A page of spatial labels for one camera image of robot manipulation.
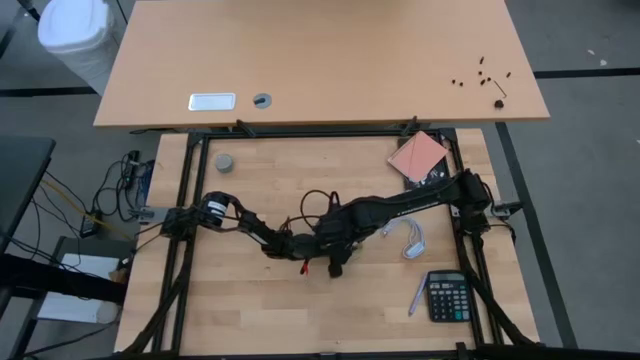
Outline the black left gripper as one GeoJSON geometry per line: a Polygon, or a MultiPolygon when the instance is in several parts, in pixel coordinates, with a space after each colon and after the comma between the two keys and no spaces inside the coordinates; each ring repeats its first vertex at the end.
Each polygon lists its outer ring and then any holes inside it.
{"type": "MultiPolygon", "coordinates": [[[[289,260],[310,260],[327,254],[320,241],[311,234],[297,234],[284,240],[280,254],[289,260]]],[[[344,249],[334,249],[329,254],[328,272],[331,278],[343,275],[344,249]]]]}

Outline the lilac pen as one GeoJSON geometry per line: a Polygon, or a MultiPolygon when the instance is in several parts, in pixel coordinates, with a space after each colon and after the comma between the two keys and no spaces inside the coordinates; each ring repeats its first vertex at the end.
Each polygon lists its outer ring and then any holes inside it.
{"type": "Polygon", "coordinates": [[[427,280],[428,280],[428,274],[424,274],[420,280],[419,286],[409,306],[409,309],[408,309],[409,317],[411,317],[416,312],[420,298],[425,290],[427,280]]]}

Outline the pink notebook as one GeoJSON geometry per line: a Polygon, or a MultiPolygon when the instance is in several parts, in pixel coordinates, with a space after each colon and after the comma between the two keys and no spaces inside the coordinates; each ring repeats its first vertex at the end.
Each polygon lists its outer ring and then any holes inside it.
{"type": "Polygon", "coordinates": [[[387,162],[410,182],[425,180],[448,151],[423,131],[401,145],[387,162]]]}

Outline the black booklet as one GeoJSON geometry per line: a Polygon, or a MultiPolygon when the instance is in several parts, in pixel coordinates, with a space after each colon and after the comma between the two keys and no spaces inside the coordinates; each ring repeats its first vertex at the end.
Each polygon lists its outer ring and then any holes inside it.
{"type": "Polygon", "coordinates": [[[409,164],[409,176],[403,180],[405,190],[433,185],[447,177],[445,156],[415,151],[409,164]]]}

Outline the black calculator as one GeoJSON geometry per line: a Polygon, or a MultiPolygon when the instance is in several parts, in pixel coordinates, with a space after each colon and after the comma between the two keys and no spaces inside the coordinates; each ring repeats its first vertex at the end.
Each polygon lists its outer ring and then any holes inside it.
{"type": "Polygon", "coordinates": [[[463,323],[471,320],[469,287],[461,272],[429,272],[426,290],[429,317],[433,322],[463,323]]]}

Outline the light wood desk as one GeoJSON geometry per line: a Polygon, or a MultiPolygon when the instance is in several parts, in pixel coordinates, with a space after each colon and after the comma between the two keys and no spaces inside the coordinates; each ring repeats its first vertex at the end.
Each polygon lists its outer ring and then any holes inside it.
{"type": "Polygon", "coordinates": [[[372,124],[413,116],[548,118],[505,0],[141,1],[95,123],[372,124]],[[194,93],[235,93],[236,105],[192,112],[194,93]],[[271,95],[268,108],[254,106],[259,93],[271,95]]]}

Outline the silver rectangular desk plate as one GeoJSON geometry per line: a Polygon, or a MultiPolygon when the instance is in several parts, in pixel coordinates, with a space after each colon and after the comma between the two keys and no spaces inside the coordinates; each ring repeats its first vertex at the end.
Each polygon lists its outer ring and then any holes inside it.
{"type": "Polygon", "coordinates": [[[194,93],[189,98],[188,109],[192,112],[231,111],[235,105],[235,93],[194,93]]]}

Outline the black power strip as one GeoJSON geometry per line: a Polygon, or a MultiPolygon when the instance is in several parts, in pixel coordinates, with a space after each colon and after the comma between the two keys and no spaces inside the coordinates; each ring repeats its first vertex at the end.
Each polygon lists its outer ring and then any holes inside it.
{"type": "Polygon", "coordinates": [[[131,189],[135,180],[135,172],[139,166],[140,151],[131,150],[125,155],[124,168],[122,170],[123,187],[131,189]]]}

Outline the black power adapter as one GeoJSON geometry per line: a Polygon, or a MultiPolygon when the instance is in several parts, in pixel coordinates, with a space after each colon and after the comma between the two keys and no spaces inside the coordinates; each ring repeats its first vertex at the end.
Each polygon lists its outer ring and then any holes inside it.
{"type": "Polygon", "coordinates": [[[96,235],[101,230],[101,224],[99,220],[102,219],[102,212],[95,211],[82,218],[82,223],[79,231],[81,238],[88,238],[96,235]]]}

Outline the white paper sheet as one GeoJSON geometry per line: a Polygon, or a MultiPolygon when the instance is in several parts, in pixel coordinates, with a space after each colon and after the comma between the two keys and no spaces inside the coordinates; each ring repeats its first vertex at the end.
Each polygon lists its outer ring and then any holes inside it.
{"type": "MultiPolygon", "coordinates": [[[[109,279],[118,265],[116,258],[67,253],[62,263],[73,272],[85,272],[109,279]]],[[[121,306],[103,300],[83,300],[78,297],[49,292],[36,316],[39,320],[108,324],[120,314],[121,306]]]]}

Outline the black metal beam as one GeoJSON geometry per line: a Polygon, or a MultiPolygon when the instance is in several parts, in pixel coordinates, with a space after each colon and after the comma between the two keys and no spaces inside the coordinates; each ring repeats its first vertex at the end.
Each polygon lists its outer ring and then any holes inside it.
{"type": "Polygon", "coordinates": [[[127,286],[10,254],[0,255],[0,286],[122,304],[127,286]]]}

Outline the black side table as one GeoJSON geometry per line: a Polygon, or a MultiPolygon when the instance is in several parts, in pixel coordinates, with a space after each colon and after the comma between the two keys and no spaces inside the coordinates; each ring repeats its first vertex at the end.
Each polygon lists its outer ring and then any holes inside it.
{"type": "Polygon", "coordinates": [[[47,137],[0,135],[0,254],[3,254],[51,160],[47,137]]]}

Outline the white trash bin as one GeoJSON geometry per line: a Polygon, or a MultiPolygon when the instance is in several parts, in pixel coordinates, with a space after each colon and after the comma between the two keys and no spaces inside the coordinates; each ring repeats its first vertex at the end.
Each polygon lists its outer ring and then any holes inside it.
{"type": "Polygon", "coordinates": [[[38,40],[103,96],[119,50],[113,11],[105,0],[50,0],[38,24],[38,40]]]}

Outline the black aluminium frame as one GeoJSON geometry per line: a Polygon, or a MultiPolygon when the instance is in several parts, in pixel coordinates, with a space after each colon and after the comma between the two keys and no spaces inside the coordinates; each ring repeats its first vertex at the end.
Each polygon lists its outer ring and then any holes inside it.
{"type": "MultiPolygon", "coordinates": [[[[387,162],[397,141],[393,131],[165,134],[148,203],[188,205],[220,189],[275,227],[301,211],[323,211],[326,190],[346,201],[401,189],[400,174],[387,162]],[[215,168],[222,153],[233,158],[230,173],[215,168]]],[[[449,211],[431,209],[420,220],[429,238],[425,256],[406,260],[399,235],[374,236],[338,279],[329,277],[323,260],[302,276],[298,263],[264,257],[245,235],[201,230],[187,294],[161,326],[161,347],[188,360],[453,359],[458,344],[475,359],[617,359],[611,352],[541,345],[478,348],[467,324],[433,323],[424,309],[409,317],[421,276],[458,263],[449,211]]]]}

